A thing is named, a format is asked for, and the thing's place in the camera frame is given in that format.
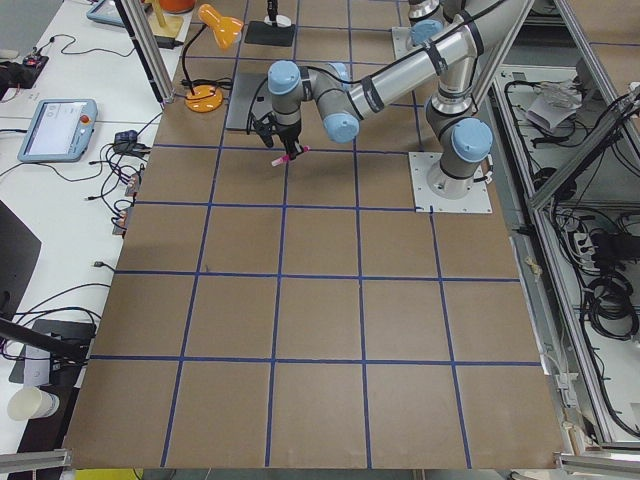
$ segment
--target tablet screen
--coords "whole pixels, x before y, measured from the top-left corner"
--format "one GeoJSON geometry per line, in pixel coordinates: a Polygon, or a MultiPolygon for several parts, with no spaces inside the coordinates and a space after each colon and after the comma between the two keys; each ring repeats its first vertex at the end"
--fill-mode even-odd
{"type": "Polygon", "coordinates": [[[52,102],[40,111],[26,154],[62,155],[71,149],[86,102],[52,102]]]}

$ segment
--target white desk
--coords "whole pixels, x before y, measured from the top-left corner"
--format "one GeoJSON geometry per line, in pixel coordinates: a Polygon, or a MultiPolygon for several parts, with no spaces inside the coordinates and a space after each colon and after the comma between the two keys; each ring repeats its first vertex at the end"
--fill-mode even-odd
{"type": "MultiPolygon", "coordinates": [[[[125,30],[102,25],[85,16],[89,6],[66,1],[42,35],[38,45],[46,43],[55,34],[65,33],[77,38],[69,51],[108,48],[128,52],[132,48],[125,30]]],[[[178,39],[186,36],[190,14],[178,39]]],[[[140,130],[160,112],[137,53],[127,58],[104,52],[86,55],[62,55],[60,50],[69,41],[59,37],[43,53],[50,57],[49,64],[39,77],[35,88],[22,90],[6,104],[0,104],[0,128],[26,129],[39,100],[45,98],[93,98],[98,105],[98,121],[87,152],[79,162],[55,164],[65,176],[83,178],[99,171],[98,165],[89,165],[99,159],[100,148],[113,141],[123,130],[140,130]]],[[[180,49],[161,50],[170,76],[178,65],[180,49]]],[[[152,145],[160,118],[157,118],[140,137],[152,145]]],[[[16,155],[22,143],[22,134],[0,133],[0,172],[17,164],[16,155]]],[[[131,158],[128,163],[137,165],[131,158]]],[[[43,299],[66,288],[84,283],[110,283],[112,272],[95,268],[93,262],[104,261],[115,265],[120,254],[122,239],[112,235],[112,213],[100,200],[86,201],[98,194],[109,174],[105,166],[101,176],[92,180],[69,183],[53,171],[37,165],[23,165],[0,177],[0,199],[33,231],[42,242],[42,250],[35,272],[20,305],[24,311],[43,299]]],[[[109,196],[111,203],[123,198],[124,186],[109,196]]],[[[47,307],[79,305],[102,312],[107,289],[89,287],[71,292],[48,303],[47,307]]],[[[80,318],[65,312],[53,318],[74,320],[80,318]]],[[[6,407],[11,396],[21,388],[8,382],[13,362],[0,358],[0,454],[15,453],[26,422],[8,418],[6,407]]]]}

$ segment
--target paper cup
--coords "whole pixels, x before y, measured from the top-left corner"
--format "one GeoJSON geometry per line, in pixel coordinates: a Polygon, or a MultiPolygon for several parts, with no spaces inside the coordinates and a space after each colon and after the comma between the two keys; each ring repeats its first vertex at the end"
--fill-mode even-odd
{"type": "Polygon", "coordinates": [[[60,406],[60,399],[52,393],[37,387],[18,390],[7,405],[7,413],[12,420],[50,417],[60,406]]]}

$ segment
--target lamp head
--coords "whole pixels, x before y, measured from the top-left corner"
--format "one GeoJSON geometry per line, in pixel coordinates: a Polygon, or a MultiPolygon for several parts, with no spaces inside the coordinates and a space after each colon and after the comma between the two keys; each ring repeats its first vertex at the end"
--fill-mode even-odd
{"type": "Polygon", "coordinates": [[[240,40],[244,23],[237,18],[223,17],[220,12],[207,3],[198,9],[198,17],[213,30],[213,36],[221,50],[228,49],[240,40]]]}

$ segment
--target pink object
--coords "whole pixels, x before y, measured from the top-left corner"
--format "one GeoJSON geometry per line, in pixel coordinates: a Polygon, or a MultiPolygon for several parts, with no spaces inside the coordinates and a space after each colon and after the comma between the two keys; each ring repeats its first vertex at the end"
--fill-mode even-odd
{"type": "MultiPolygon", "coordinates": [[[[307,153],[309,150],[311,149],[307,145],[302,147],[302,153],[307,153]]],[[[289,163],[290,161],[291,161],[291,158],[289,158],[289,155],[283,155],[280,158],[276,158],[273,162],[271,162],[271,166],[277,167],[278,165],[282,165],[283,163],[289,163]]]]}

